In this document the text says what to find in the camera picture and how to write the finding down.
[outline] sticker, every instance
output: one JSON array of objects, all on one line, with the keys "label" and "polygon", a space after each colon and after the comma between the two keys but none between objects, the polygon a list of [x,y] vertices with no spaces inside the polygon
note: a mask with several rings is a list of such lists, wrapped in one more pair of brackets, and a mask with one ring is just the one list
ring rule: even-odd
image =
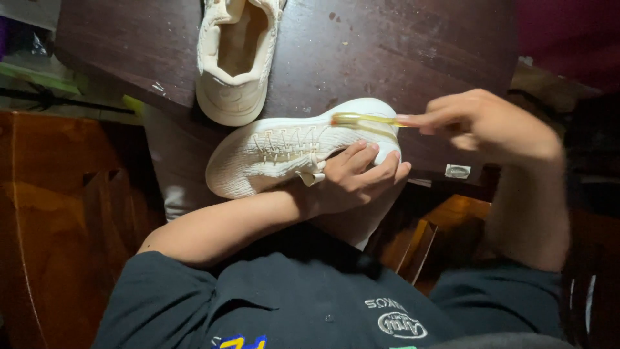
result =
[{"label": "sticker", "polygon": [[450,178],[459,178],[459,179],[467,179],[469,177],[469,172],[471,171],[470,166],[460,166],[460,165],[446,165],[446,177]]}]

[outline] shoelace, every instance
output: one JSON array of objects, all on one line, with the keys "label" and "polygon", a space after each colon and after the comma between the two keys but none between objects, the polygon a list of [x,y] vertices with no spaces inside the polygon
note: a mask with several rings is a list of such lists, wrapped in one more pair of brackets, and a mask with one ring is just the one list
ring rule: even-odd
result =
[{"label": "shoelace", "polygon": [[266,130],[263,132],[265,139],[263,147],[259,144],[259,134],[254,134],[252,138],[254,139],[256,148],[259,150],[259,155],[263,158],[263,163],[267,163],[267,159],[273,159],[273,162],[276,162],[278,161],[278,157],[280,155],[286,156],[286,160],[289,161],[291,160],[291,154],[293,156],[302,157],[304,154],[312,154],[316,152],[320,146],[319,138],[328,128],[328,125],[323,126],[322,130],[317,131],[316,126],[310,126],[308,132],[306,132],[306,135],[301,138],[299,134],[301,132],[301,127],[295,127],[295,130],[291,134],[291,137],[288,138],[288,141],[286,140],[286,129],[280,129],[280,132],[277,134],[274,134],[273,130]]}]

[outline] shoe sole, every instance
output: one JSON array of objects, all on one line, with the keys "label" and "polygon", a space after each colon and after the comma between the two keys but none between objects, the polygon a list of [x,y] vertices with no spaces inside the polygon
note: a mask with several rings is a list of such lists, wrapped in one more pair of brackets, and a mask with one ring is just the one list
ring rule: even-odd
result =
[{"label": "shoe sole", "polygon": [[263,110],[263,106],[265,105],[265,98],[267,97],[267,82],[263,85],[263,91],[260,95],[260,99],[257,101],[256,105],[249,109],[248,111],[242,112],[225,112],[222,109],[218,108],[211,102],[209,97],[206,96],[202,85],[200,84],[200,76],[198,76],[196,80],[196,100],[198,101],[198,105],[202,112],[211,120],[217,122],[218,124],[224,126],[245,126],[250,122],[254,121],[257,116],[259,116],[260,111]]},{"label": "shoe sole", "polygon": [[[245,127],[241,127],[240,129],[236,129],[231,134],[228,135],[215,149],[209,162],[206,166],[206,177],[209,177],[209,167],[211,165],[211,161],[218,157],[218,155],[228,149],[231,145],[233,145],[239,139],[243,139],[248,137],[249,135],[257,132],[264,132],[271,127],[282,126],[283,124],[293,123],[295,126],[324,126],[329,125],[332,122],[332,114],[335,112],[359,112],[364,114],[380,114],[385,117],[396,117],[396,112],[390,107],[387,103],[380,101],[376,98],[358,98],[352,101],[345,102],[339,106],[336,106],[325,113],[315,116],[308,117],[306,119],[292,119],[288,117],[277,117],[273,119],[263,119],[259,120],[253,124],[247,125]],[[393,127],[394,135],[398,133],[398,127]],[[381,149],[380,154],[377,156],[375,160],[375,165],[383,162],[385,156],[392,150],[400,150],[397,149],[393,144],[385,143],[384,147]]]}]

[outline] hand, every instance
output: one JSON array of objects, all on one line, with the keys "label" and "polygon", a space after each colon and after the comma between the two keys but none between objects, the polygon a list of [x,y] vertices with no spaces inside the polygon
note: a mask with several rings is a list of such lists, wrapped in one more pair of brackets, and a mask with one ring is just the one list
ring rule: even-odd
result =
[{"label": "hand", "polygon": [[361,140],[328,159],[325,179],[310,187],[314,215],[347,211],[380,196],[396,183],[407,180],[411,164],[399,164],[401,154],[389,153],[383,163],[366,171],[379,153],[379,146]]},{"label": "hand", "polygon": [[485,161],[499,165],[532,168],[563,158],[549,126],[482,89],[435,99],[426,114],[399,116],[398,122],[447,138],[459,149],[480,151]]}]

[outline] green object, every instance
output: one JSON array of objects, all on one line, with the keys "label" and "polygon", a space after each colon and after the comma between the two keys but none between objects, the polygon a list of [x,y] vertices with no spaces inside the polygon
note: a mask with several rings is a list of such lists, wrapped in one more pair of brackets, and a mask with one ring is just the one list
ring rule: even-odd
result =
[{"label": "green object", "polygon": [[34,84],[39,84],[48,88],[55,88],[62,91],[81,94],[78,84],[73,80],[62,80],[52,74],[39,73],[34,70],[12,65],[6,62],[0,62],[0,74],[10,76],[11,78],[21,79]]}]

